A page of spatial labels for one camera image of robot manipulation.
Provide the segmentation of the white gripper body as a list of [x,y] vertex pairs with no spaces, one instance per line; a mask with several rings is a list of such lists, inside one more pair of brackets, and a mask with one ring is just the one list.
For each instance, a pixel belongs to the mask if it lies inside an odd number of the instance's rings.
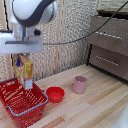
[[18,40],[12,33],[0,32],[0,54],[32,53],[42,49],[43,39],[40,36]]

